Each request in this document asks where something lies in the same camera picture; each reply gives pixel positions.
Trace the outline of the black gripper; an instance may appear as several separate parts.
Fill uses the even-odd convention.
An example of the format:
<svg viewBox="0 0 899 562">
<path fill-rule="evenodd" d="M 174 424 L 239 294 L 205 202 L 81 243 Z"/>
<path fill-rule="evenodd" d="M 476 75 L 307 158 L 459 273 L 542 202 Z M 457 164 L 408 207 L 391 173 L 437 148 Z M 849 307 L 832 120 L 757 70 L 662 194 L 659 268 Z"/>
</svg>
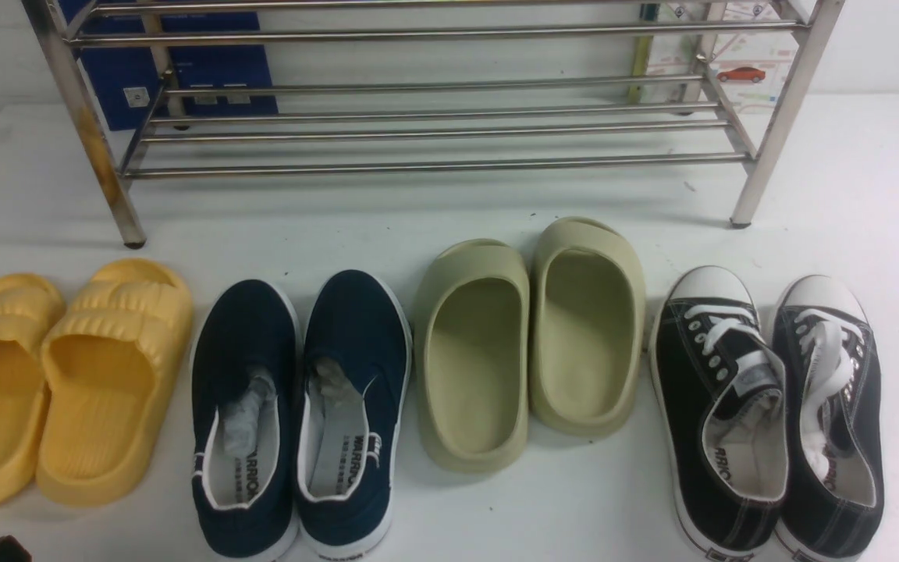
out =
<svg viewBox="0 0 899 562">
<path fill-rule="evenodd" d="M 0 562 L 31 562 L 31 553 L 12 535 L 0 537 Z"/>
</svg>

